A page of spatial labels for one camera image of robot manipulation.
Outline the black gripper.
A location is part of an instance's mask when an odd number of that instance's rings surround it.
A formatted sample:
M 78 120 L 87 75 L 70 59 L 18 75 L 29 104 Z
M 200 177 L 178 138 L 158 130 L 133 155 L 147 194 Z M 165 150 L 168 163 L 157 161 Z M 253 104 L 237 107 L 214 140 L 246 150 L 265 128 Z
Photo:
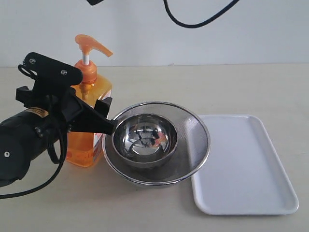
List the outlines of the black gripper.
M 108 120 L 112 97 L 96 100 L 92 108 L 72 88 L 42 87 L 16 89 L 15 99 L 24 110 L 15 116 L 17 135 L 58 135 L 71 132 L 112 135 L 116 120 Z

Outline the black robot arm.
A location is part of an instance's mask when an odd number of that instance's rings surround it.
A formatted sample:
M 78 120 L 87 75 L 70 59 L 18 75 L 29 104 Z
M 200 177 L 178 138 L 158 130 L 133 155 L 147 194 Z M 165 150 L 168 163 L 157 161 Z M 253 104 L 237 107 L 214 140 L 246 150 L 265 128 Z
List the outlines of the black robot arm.
M 18 88 L 16 98 L 25 110 L 0 124 L 0 185 L 24 178 L 30 163 L 47 151 L 55 173 L 40 188 L 59 174 L 68 148 L 68 133 L 89 132 L 111 135 L 115 120 L 108 120 L 111 97 L 96 100 L 91 107 L 76 96 L 72 88 L 60 97 L 51 92 L 36 97 L 27 87 Z

